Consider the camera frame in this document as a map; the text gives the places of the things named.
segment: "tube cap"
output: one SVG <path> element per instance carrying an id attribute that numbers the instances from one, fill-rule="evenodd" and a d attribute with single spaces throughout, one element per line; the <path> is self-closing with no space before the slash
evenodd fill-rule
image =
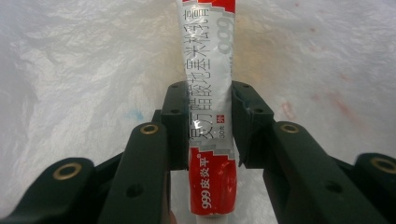
<path id="1" fill-rule="evenodd" d="M 227 224 L 228 216 L 201 217 L 196 216 L 197 224 Z"/>

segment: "white fabric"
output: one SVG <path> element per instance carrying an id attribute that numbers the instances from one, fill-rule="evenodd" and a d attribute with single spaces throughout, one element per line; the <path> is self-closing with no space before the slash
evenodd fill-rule
<path id="1" fill-rule="evenodd" d="M 394 0 L 238 0 L 233 79 L 332 156 L 396 157 Z M 184 71 L 175 0 L 0 2 L 0 217 L 49 165 L 123 151 Z M 238 170 L 229 223 L 276 223 L 262 171 Z M 187 176 L 172 209 L 188 212 Z"/>

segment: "red label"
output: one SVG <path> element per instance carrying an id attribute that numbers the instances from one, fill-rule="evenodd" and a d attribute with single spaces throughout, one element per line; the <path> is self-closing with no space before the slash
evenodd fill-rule
<path id="1" fill-rule="evenodd" d="M 217 123 L 224 123 L 225 118 L 224 115 L 217 115 Z"/>
<path id="2" fill-rule="evenodd" d="M 223 7 L 228 12 L 235 13 L 235 0 L 197 0 L 198 3 L 211 3 L 212 7 Z"/>
<path id="3" fill-rule="evenodd" d="M 236 196 L 236 164 L 228 155 L 213 155 L 191 147 L 191 211 L 200 216 L 228 214 Z"/>

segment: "black plastic part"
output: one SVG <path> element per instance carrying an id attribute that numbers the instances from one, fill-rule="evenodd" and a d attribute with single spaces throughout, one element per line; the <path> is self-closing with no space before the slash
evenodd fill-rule
<path id="1" fill-rule="evenodd" d="M 177 82 L 169 86 L 161 111 L 161 123 L 168 131 L 170 169 L 188 169 L 189 115 L 187 83 Z"/>
<path id="2" fill-rule="evenodd" d="M 124 153 L 96 168 L 82 158 L 54 163 L 0 223 L 168 224 L 169 171 L 188 168 L 187 103 L 186 83 L 171 85 Z M 279 223 L 396 223 L 395 159 L 363 154 L 352 166 L 331 158 L 302 126 L 275 123 L 259 94 L 235 81 L 233 130 L 241 163 L 264 168 Z"/>
<path id="3" fill-rule="evenodd" d="M 11 215 L 0 223 L 92 223 L 94 213 L 85 207 L 90 208 L 94 188 L 91 161 L 82 158 L 58 161 L 38 177 Z"/>
<path id="4" fill-rule="evenodd" d="M 98 223 L 169 223 L 168 160 L 161 123 L 134 128 Z"/>
<path id="5" fill-rule="evenodd" d="M 378 211 L 396 223 L 396 160 L 378 153 L 361 154 L 351 174 Z"/>
<path id="6" fill-rule="evenodd" d="M 283 172 L 264 171 L 279 223 L 388 223 L 305 128 L 278 122 L 268 139 Z"/>
<path id="7" fill-rule="evenodd" d="M 274 123 L 274 112 L 248 84 L 233 81 L 233 137 L 239 151 L 239 165 L 264 168 L 268 149 L 262 141 L 264 133 Z"/>

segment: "glue tube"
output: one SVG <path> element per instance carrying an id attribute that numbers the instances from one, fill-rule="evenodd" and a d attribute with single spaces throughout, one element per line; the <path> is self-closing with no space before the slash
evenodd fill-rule
<path id="1" fill-rule="evenodd" d="M 190 207 L 198 224 L 234 209 L 231 85 L 235 0 L 177 0 L 190 109 Z"/>

